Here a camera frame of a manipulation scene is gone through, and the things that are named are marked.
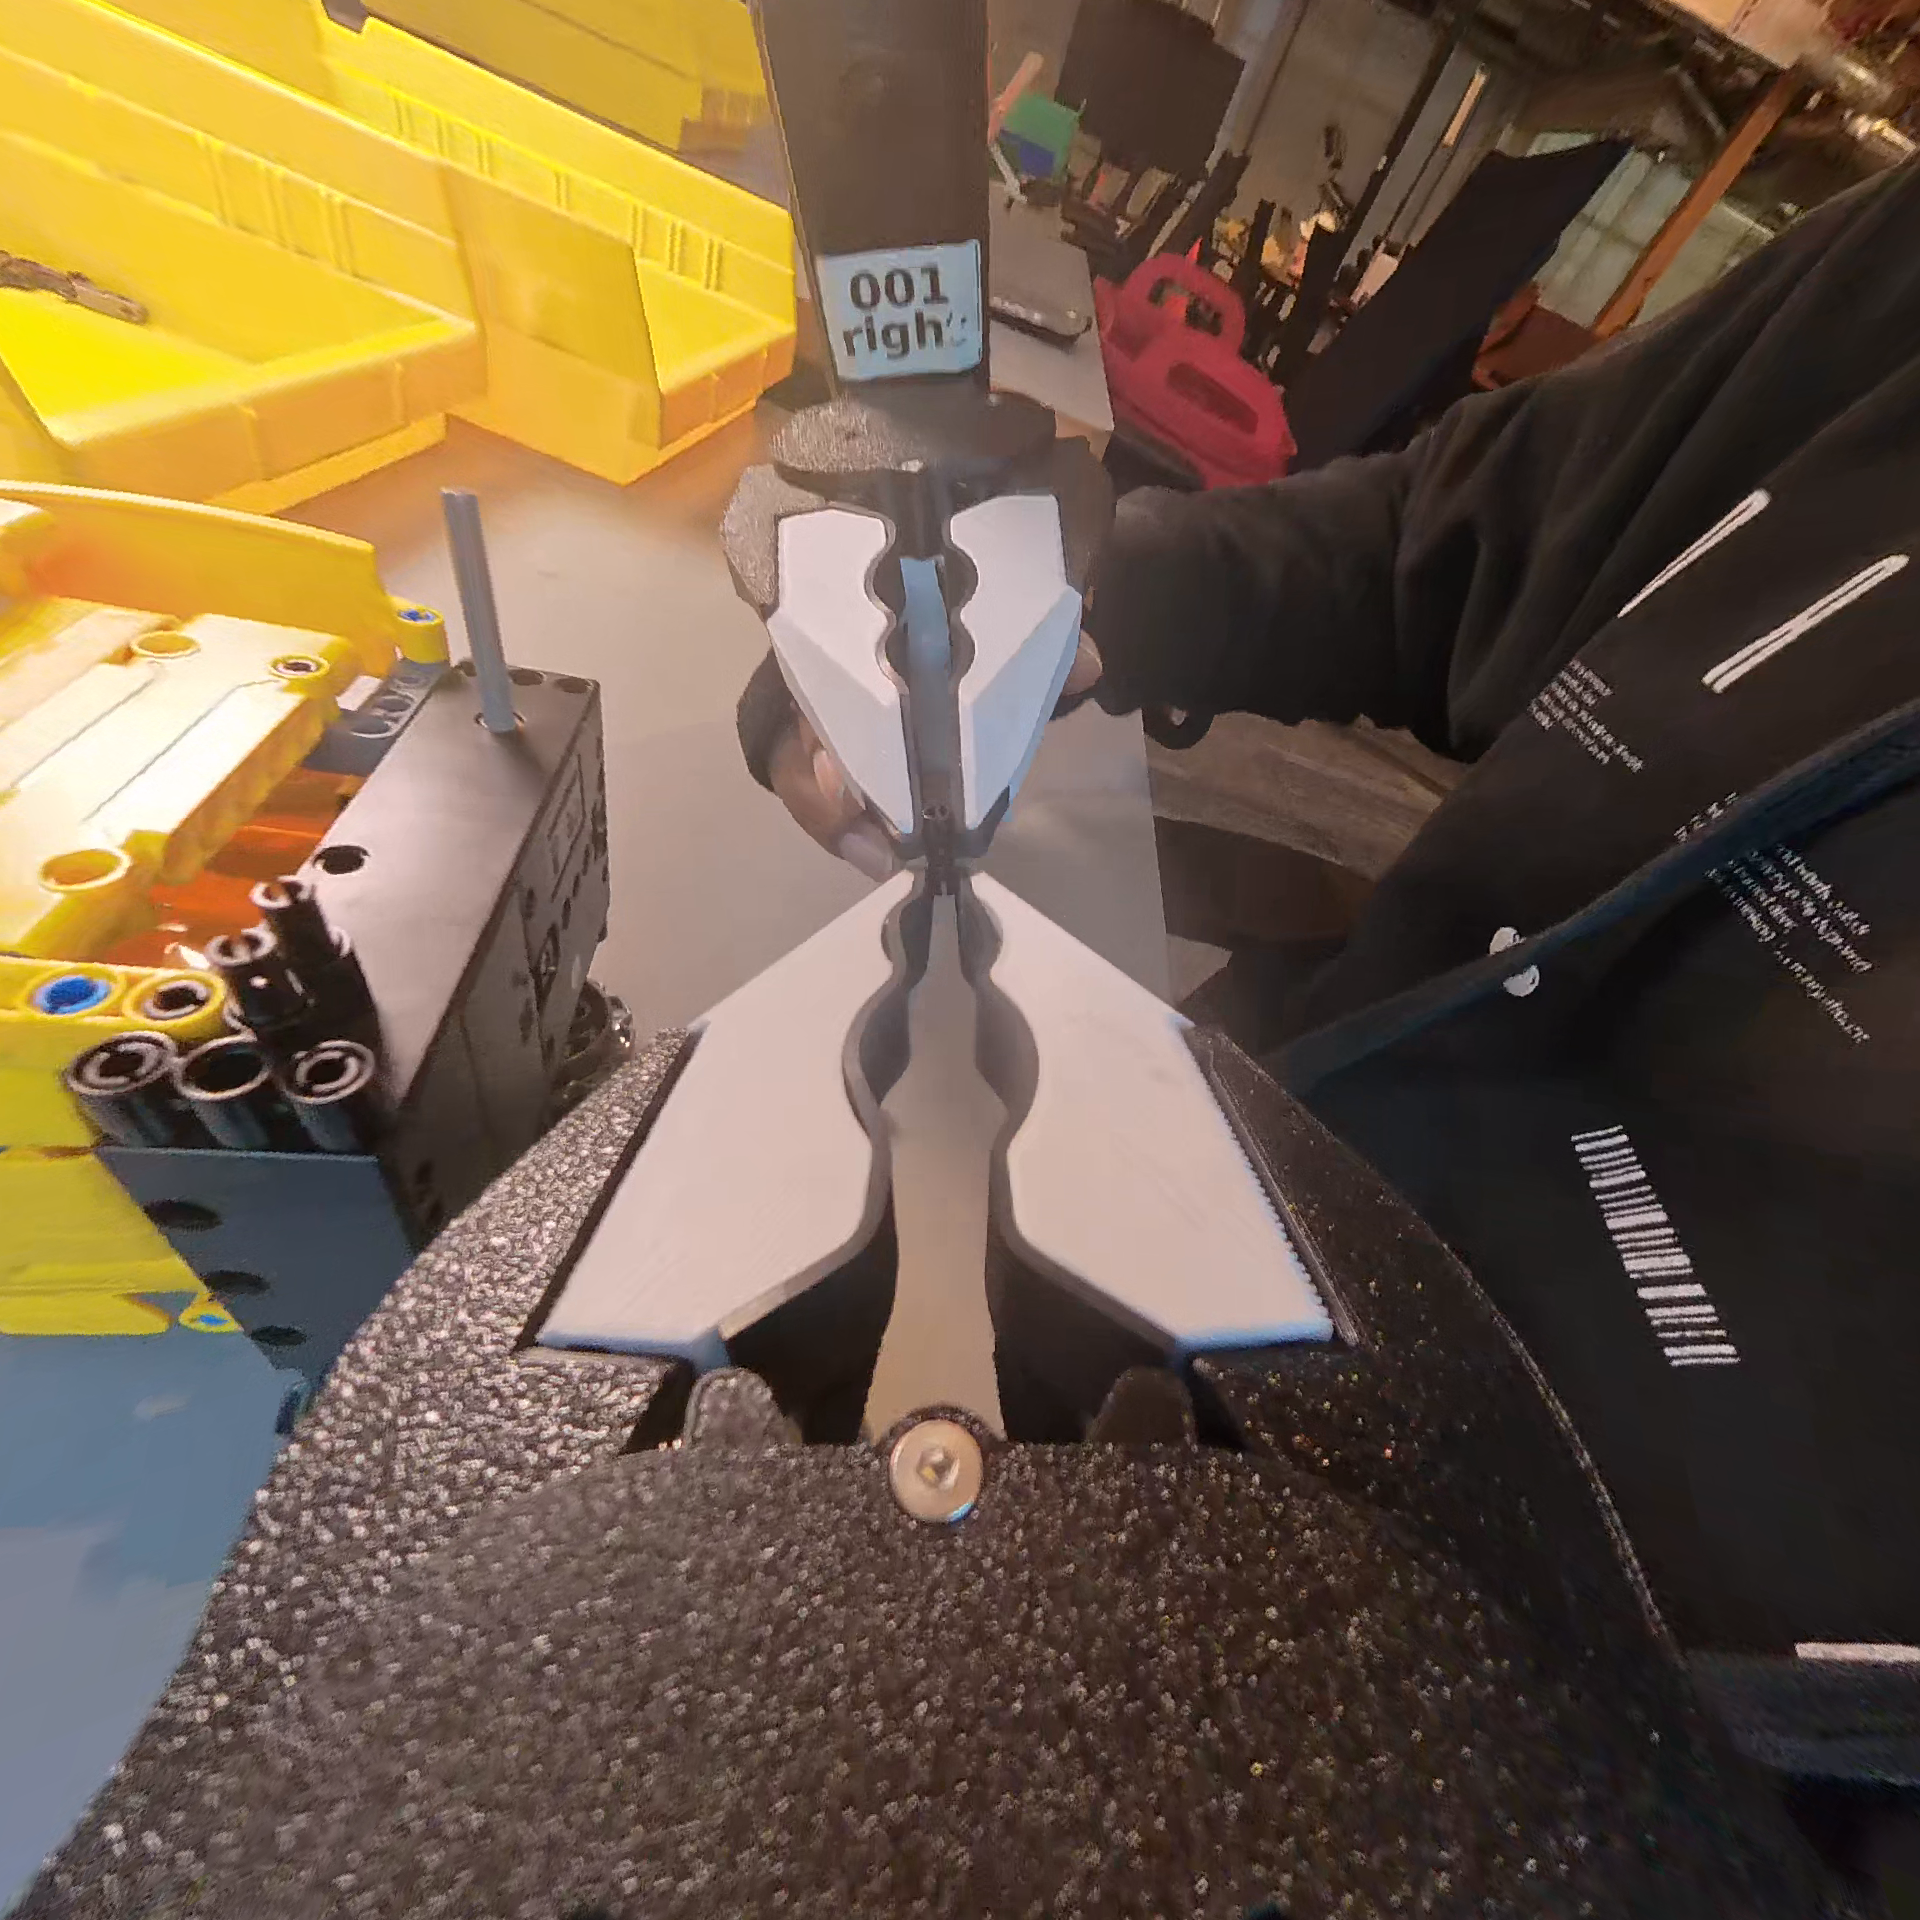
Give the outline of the grey desk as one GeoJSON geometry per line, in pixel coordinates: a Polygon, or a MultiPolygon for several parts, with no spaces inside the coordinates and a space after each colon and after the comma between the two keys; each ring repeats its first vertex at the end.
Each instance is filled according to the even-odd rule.
{"type": "MultiPolygon", "coordinates": [[[[771,406],[630,488],[486,435],[294,511],[368,540],[385,584],[443,612],[466,651],[442,490],[477,496],[505,658],[595,681],[611,901],[593,973],[643,1037],[731,995],[868,890],[748,775],[742,686],[766,639],[717,522],[761,463],[771,406]]],[[[895,1148],[895,1289],[868,1403],[891,1424],[946,1403],[1002,1429],[985,1305],[987,1159],[1002,1108],[980,1079],[949,912],[911,1005],[884,1114],[895,1148]]],[[[251,1342],[170,1329],[3,1340],[3,1810],[11,1907],[83,1814],[180,1665],[207,1586],[280,1450],[294,1381],[251,1342]]]]}

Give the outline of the yellow toy block robot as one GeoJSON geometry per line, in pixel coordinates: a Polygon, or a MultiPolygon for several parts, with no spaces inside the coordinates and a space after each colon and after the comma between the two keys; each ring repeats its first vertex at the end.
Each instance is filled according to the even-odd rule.
{"type": "Polygon", "coordinates": [[[593,682],[492,737],[372,548],[3,485],[3,1333],[243,1333],[319,1381],[598,1082],[593,682]]]}

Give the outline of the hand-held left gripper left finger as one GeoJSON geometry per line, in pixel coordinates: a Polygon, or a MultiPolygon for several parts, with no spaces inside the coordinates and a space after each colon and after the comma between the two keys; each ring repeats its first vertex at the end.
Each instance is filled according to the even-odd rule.
{"type": "Polygon", "coordinates": [[[859,1254],[891,1194],[884,1100],[918,983],[919,888],[882,885],[698,1017],[538,1345],[726,1358],[859,1254]]]}

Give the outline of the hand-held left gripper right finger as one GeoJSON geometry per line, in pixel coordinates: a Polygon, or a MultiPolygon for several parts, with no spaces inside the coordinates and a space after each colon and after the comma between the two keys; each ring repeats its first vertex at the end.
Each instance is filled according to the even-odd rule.
{"type": "Polygon", "coordinates": [[[955,926],[1015,1259],[1169,1358],[1329,1342],[1192,1022],[1004,885],[967,886],[955,926]]]}

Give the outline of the person's right forearm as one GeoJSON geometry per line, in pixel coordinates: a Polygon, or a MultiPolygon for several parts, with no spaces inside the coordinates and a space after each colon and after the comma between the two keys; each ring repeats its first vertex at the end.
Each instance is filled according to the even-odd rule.
{"type": "Polygon", "coordinates": [[[1366,719],[1477,756],[1606,624],[1698,413],[1620,352],[1470,397],[1396,450],[1131,493],[1068,688],[1111,714],[1366,719]]]}

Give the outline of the grey metal axle rod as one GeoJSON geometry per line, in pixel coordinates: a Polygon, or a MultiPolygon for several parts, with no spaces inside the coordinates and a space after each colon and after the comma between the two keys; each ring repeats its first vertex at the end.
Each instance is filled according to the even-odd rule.
{"type": "Polygon", "coordinates": [[[477,496],[459,488],[443,488],[439,502],[479,725],[494,739],[508,739],[520,729],[516,682],[504,648],[477,496]]]}

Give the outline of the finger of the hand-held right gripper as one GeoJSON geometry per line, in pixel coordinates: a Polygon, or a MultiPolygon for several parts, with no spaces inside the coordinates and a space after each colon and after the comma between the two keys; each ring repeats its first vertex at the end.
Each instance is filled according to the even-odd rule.
{"type": "Polygon", "coordinates": [[[878,588],[894,538],[884,516],[852,506],[782,518],[770,640],[783,684],[908,863],[919,808],[908,694],[890,658],[902,618],[878,588]]]}
{"type": "Polygon", "coordinates": [[[1084,597],[1066,566],[1060,502],[1009,493],[948,527],[971,588],[951,616],[958,857],[982,857],[1017,796],[1073,664],[1084,597]]]}

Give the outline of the person's right hand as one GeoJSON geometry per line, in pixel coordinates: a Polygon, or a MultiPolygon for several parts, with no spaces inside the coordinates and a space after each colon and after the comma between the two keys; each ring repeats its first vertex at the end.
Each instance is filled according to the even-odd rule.
{"type": "Polygon", "coordinates": [[[766,652],[748,676],[734,726],[751,781],[816,846],[872,880],[897,870],[894,845],[806,719],[774,652],[766,652]]]}

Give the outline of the person in black hoodie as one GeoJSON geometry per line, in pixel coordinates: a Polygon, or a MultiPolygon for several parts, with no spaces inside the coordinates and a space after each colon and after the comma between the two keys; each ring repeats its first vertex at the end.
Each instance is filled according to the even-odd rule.
{"type": "Polygon", "coordinates": [[[1908,161],[1545,376],[1696,397],[1616,607],[1476,756],[1349,721],[1461,776],[1186,1003],[1497,1305],[1737,1745],[1908,1793],[1915,232],[1908,161]]]}

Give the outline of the yellow plastic bin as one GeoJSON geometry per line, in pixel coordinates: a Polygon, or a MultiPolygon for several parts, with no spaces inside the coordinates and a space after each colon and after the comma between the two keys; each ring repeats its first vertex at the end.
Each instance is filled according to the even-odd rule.
{"type": "Polygon", "coordinates": [[[273,513],[443,436],[443,164],[107,5],[3,5],[3,477],[273,513]]]}
{"type": "Polygon", "coordinates": [[[439,172],[486,352],[459,420],[625,487],[791,373],[791,219],[701,169],[770,126],[745,5],[361,13],[324,62],[439,172]]]}

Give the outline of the red plastic canister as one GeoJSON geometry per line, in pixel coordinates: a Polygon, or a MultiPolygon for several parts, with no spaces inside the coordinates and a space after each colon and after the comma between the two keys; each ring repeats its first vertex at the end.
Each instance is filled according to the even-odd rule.
{"type": "Polygon", "coordinates": [[[1203,488],[1281,481],[1296,443],[1281,392],[1224,339],[1182,318],[1140,339],[1101,333],[1115,431],[1151,444],[1203,488]]]}
{"type": "Polygon", "coordinates": [[[1107,378],[1135,376],[1169,343],[1200,364],[1236,362],[1245,308],[1236,289],[1186,253],[1156,253],[1122,281],[1092,283],[1094,322],[1107,378]]]}

